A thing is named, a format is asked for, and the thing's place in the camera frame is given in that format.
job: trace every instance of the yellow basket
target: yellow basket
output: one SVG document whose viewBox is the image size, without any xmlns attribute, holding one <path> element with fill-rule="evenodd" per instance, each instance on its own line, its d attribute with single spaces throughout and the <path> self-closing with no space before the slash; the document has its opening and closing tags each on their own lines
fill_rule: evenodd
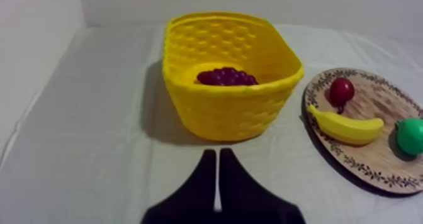
<svg viewBox="0 0 423 224">
<path fill-rule="evenodd" d="M 234 67 L 260 85 L 207 86 L 204 70 Z M 209 140 L 262 133 L 303 77 L 300 60 L 266 20 L 235 13 L 197 13 L 166 29 L 163 76 L 184 126 Z"/>
</svg>

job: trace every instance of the red apple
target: red apple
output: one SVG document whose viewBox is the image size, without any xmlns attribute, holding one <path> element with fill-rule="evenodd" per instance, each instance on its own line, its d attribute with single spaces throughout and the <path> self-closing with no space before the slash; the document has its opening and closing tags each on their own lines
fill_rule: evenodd
<svg viewBox="0 0 423 224">
<path fill-rule="evenodd" d="M 354 97 L 354 86 L 346 78 L 337 78 L 330 85 L 329 100 L 333 106 L 342 108 Z"/>
</svg>

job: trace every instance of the white cloth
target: white cloth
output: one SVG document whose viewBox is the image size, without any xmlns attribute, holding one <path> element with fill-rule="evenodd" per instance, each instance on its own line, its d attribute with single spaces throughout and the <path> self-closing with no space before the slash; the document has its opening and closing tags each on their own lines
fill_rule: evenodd
<svg viewBox="0 0 423 224">
<path fill-rule="evenodd" d="M 423 194 L 386 198 L 343 178 L 318 153 L 301 115 L 320 71 L 375 72 L 423 104 L 423 44 L 276 25 L 305 66 L 278 118 L 232 145 L 265 188 L 297 204 L 307 223 L 422 223 Z M 0 223 L 139 223 L 190 175 L 203 149 L 181 126 L 160 78 L 164 27 L 82 30 L 0 170 Z"/>
</svg>

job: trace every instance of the plastic fruit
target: plastic fruit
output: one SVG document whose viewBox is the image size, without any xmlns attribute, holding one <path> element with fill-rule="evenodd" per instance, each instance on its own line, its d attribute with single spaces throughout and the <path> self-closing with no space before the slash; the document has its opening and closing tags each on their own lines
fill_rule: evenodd
<svg viewBox="0 0 423 224">
<path fill-rule="evenodd" d="M 351 145 L 365 145 L 378 138 L 383 132 L 383 120 L 354 120 L 333 112 L 321 112 L 315 106 L 307 108 L 317 120 L 323 133 Z"/>
<path fill-rule="evenodd" d="M 232 67 L 204 71 L 197 75 L 200 83 L 214 86 L 249 86 L 259 84 L 254 76 Z"/>
<path fill-rule="evenodd" d="M 345 104 L 354 97 L 354 86 L 346 78 L 337 78 L 330 85 L 329 101 L 338 107 L 338 114 L 344 111 Z"/>
<path fill-rule="evenodd" d="M 397 123 L 398 146 L 410 155 L 423 153 L 423 120 L 410 118 Z"/>
</svg>

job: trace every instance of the floral border pattern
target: floral border pattern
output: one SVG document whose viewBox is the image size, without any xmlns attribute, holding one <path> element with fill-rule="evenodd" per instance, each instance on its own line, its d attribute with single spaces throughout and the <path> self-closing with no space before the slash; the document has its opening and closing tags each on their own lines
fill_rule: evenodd
<svg viewBox="0 0 423 224">
<path fill-rule="evenodd" d="M 395 92 L 395 94 L 404 99 L 407 103 L 411 104 L 413 108 L 419 112 L 419 117 L 423 118 L 423 109 L 417 105 L 408 95 L 404 94 L 399 88 L 390 84 L 386 79 L 374 75 L 368 75 L 364 72 L 358 72 L 354 69 L 338 69 L 335 72 L 324 72 L 320 79 L 317 82 L 312 83 L 311 89 L 307 89 L 305 92 L 306 96 L 306 104 L 314 105 L 318 108 L 317 104 L 317 93 L 321 90 L 326 89 L 330 86 L 330 83 L 333 79 L 338 77 L 350 77 L 350 76 L 360 76 L 364 79 L 367 79 L 371 82 L 374 82 L 379 85 L 386 86 L 389 90 Z M 358 172 L 361 172 L 364 176 L 368 177 L 370 180 L 375 180 L 378 182 L 383 182 L 385 185 L 392 188 L 394 186 L 399 186 L 401 188 L 417 188 L 421 187 L 423 182 L 423 174 L 420 175 L 420 178 L 414 177 L 400 177 L 395 175 L 387 175 L 380 171 L 374 171 L 368 165 L 364 163 L 357 162 L 354 157 L 346 155 L 342 150 L 342 145 L 337 143 L 333 138 L 328 137 L 325 135 L 317 126 L 317 122 L 314 117 L 311 117 L 311 126 L 315 128 L 315 131 L 319 133 L 319 135 L 330 144 L 330 151 L 336 155 L 340 160 L 345 163 L 345 166 L 349 166 L 352 169 L 356 169 Z"/>
</svg>

